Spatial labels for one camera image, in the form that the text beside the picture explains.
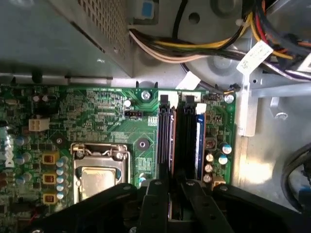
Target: perforated metal panel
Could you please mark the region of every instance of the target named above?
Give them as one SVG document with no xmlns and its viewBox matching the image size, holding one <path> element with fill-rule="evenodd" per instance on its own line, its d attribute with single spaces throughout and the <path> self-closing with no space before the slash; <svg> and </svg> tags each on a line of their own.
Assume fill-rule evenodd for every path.
<svg viewBox="0 0 311 233">
<path fill-rule="evenodd" d="M 127 24 L 125 0 L 77 0 L 83 11 L 101 30 L 113 46 L 114 52 L 126 58 Z"/>
</svg>

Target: motherboard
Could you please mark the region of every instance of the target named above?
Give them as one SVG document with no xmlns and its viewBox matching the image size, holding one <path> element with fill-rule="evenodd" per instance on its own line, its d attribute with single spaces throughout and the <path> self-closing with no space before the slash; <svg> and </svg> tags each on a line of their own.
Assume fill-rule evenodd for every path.
<svg viewBox="0 0 311 233">
<path fill-rule="evenodd" d="M 139 188 L 161 163 L 229 183 L 234 116 L 234 95 L 207 91 L 1 85 L 0 233 L 119 183 Z"/>
</svg>

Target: green circuit board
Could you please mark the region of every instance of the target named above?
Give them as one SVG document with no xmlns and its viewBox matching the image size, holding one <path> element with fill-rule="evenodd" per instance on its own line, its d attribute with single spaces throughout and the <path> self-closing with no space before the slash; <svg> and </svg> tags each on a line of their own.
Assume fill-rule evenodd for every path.
<svg viewBox="0 0 311 233">
<path fill-rule="evenodd" d="M 148 100 L 142 97 L 144 91 L 150 94 Z M 183 91 L 172 91 L 178 93 L 179 101 L 183 101 Z M 74 204 L 72 143 L 126 145 L 131 154 L 129 182 L 139 187 L 142 174 L 145 179 L 156 178 L 159 92 L 158 89 L 142 88 L 1 85 L 0 120 L 9 124 L 6 133 L 12 140 L 19 137 L 27 140 L 22 146 L 12 144 L 14 166 L 8 167 L 7 161 L 0 158 L 0 172 L 7 174 L 7 185 L 1 187 L 0 184 L 0 233 L 15 232 L 17 223 L 27 225 L 33 217 L 33 210 L 21 208 L 19 211 L 12 208 L 13 203 L 27 200 L 36 206 L 43 203 L 44 194 L 56 192 L 56 184 L 43 182 L 44 174 L 54 174 L 57 169 L 55 164 L 44 163 L 42 155 L 46 153 L 56 155 L 57 159 L 67 157 L 68 186 L 66 196 L 47 205 L 44 216 Z M 223 96 L 207 91 L 193 93 L 199 102 L 207 104 L 206 138 L 214 138 L 216 142 L 215 148 L 208 151 L 216 156 L 220 142 L 234 146 L 235 102 L 227 104 Z M 29 128 L 29 119 L 39 115 L 49 117 L 49 128 L 33 132 Z M 3 129 L 0 128 L 0 137 L 4 135 Z M 139 147 L 141 139 L 148 141 L 148 148 L 142 150 Z M 29 161 L 18 165 L 18 156 L 25 153 L 30 155 Z M 229 183 L 232 160 L 233 153 L 228 155 L 226 165 L 220 165 L 215 159 L 213 176 L 223 177 Z M 17 182 L 25 173 L 30 175 L 30 181 Z"/>
</svg>

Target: white connector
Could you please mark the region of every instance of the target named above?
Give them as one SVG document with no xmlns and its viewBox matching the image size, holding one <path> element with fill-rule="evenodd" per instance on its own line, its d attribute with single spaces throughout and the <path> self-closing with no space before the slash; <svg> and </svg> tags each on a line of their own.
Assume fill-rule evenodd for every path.
<svg viewBox="0 0 311 233">
<path fill-rule="evenodd" d="M 31 132 L 42 132 L 48 130 L 50 128 L 50 118 L 29 119 L 28 127 Z"/>
</svg>

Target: power supply unit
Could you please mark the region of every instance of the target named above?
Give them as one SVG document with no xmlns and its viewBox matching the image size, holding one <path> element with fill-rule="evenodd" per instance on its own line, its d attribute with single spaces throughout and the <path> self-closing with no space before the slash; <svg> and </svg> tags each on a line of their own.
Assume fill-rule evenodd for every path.
<svg viewBox="0 0 311 233">
<path fill-rule="evenodd" d="M 3 0 L 1 71 L 131 77 L 125 0 Z"/>
</svg>

